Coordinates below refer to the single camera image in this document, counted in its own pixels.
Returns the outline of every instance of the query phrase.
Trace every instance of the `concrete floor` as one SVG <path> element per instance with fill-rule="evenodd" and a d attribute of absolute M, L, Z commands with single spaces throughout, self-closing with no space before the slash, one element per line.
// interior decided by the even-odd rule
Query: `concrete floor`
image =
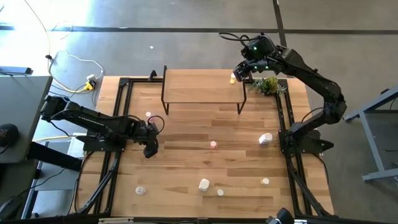
<path fill-rule="evenodd" d="M 48 28 L 59 22 L 63 26 L 96 27 L 277 28 L 272 0 L 29 2 Z M 285 29 L 398 29 L 398 1 L 395 0 L 279 0 L 279 4 Z M 29 8 L 23 2 L 6 1 L 0 12 L 0 23 L 18 27 L 15 31 L 0 31 L 1 64 L 29 66 L 35 75 L 45 75 L 47 40 Z M 81 58 L 96 60 L 106 75 L 149 75 L 151 70 L 161 73 L 163 65 L 233 68 L 242 61 L 241 45 L 222 40 L 217 33 L 72 32 L 60 40 L 64 35 L 62 32 L 50 34 L 52 55 L 63 49 Z M 269 36 L 279 43 L 278 34 Z M 286 40 L 307 65 L 341 86 L 348 105 L 346 113 L 398 84 L 397 35 L 288 34 Z M 99 75 L 100 71 L 93 64 L 59 53 L 52 73 L 70 88 L 77 88 L 86 76 Z M 322 104 L 322 99 L 312 90 L 308 90 L 308 97 L 311 108 Z M 75 95 L 72 100 L 88 108 L 95 107 L 91 94 Z M 69 133 L 84 131 L 68 122 L 59 124 Z M 323 139 L 335 143 L 324 157 L 335 213 L 344 218 L 396 223 L 397 182 L 383 180 L 365 184 L 362 181 L 361 175 L 376 171 L 376 165 L 360 121 L 350 124 L 341 121 L 319 130 Z M 59 134 L 47 123 L 40 122 L 35 138 Z M 38 200 L 43 202 L 55 197 L 57 194 L 47 194 Z M 58 194 L 58 198 L 59 204 L 69 202 L 65 194 Z M 35 207 L 35 212 L 62 213 L 53 212 L 53 205 L 45 203 Z"/>

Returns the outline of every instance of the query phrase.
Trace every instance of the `potted plant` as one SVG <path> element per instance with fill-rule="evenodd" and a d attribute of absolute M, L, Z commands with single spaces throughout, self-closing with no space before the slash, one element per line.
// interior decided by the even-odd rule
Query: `potted plant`
<path fill-rule="evenodd" d="M 271 96 L 277 91 L 284 90 L 283 88 L 279 87 L 278 79 L 276 77 L 254 79 L 252 87 L 257 88 L 266 96 Z"/>

